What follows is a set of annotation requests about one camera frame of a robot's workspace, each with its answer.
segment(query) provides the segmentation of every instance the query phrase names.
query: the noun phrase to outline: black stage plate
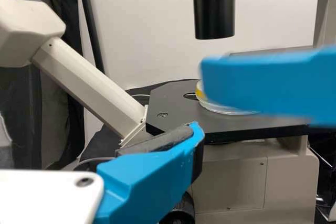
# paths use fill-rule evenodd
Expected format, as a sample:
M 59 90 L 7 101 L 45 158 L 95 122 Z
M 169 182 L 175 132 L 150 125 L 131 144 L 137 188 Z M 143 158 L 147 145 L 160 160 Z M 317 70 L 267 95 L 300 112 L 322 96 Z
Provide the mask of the black stage plate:
M 277 116 L 222 115 L 208 111 L 198 101 L 184 98 L 194 93 L 198 80 L 170 82 L 151 91 L 146 131 L 153 135 L 196 121 L 203 128 L 205 143 L 334 132 L 336 129 L 310 127 L 306 120 Z

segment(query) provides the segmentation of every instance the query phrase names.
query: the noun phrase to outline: white wall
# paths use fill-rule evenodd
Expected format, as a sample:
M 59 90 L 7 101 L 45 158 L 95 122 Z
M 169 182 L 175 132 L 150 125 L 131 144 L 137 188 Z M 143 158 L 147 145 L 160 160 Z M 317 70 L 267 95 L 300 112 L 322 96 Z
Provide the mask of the white wall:
M 317 0 L 236 0 L 236 35 L 196 40 L 192 0 L 91 0 L 107 75 L 125 89 L 197 78 L 211 54 L 313 43 Z M 92 59 L 84 18 L 84 56 Z M 87 116 L 87 137 L 99 123 Z

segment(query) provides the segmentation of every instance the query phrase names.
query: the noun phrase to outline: microscope arm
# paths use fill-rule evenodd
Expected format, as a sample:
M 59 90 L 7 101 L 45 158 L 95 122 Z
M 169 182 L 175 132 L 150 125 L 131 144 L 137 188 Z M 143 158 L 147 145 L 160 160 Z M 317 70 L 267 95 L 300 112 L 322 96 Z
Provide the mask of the microscope arm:
M 60 38 L 45 42 L 31 62 L 122 138 L 143 123 L 145 108 Z

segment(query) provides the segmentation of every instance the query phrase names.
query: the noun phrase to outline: black cable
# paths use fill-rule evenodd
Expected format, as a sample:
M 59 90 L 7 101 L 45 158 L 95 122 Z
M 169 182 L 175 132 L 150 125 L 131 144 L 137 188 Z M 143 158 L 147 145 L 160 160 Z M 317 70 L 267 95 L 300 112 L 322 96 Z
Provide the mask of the black cable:
M 90 36 L 90 41 L 91 41 L 91 46 L 92 46 L 93 57 L 95 58 L 94 62 L 96 64 L 96 68 L 99 69 L 102 73 L 105 73 L 104 64 L 103 64 L 101 51 L 100 51 L 97 29 L 96 29 L 96 23 L 94 21 L 94 16 L 93 16 L 93 11 L 92 11 L 91 0 L 82 0 L 82 3 L 83 3 L 83 8 L 84 8 L 86 23 L 88 25 L 88 31 L 89 31 L 89 36 Z

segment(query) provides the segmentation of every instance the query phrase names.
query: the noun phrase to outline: screw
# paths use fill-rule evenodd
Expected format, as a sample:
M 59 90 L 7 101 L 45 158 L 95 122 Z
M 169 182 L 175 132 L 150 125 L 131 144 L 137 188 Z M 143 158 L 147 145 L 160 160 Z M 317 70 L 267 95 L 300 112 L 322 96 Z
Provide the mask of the screw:
M 166 116 L 168 116 L 168 113 L 159 113 L 159 114 L 157 114 L 157 117 L 159 117 L 159 118 L 165 118 Z
M 92 178 L 81 178 L 80 180 L 77 181 L 76 186 L 78 187 L 86 187 L 89 186 L 93 183 Z

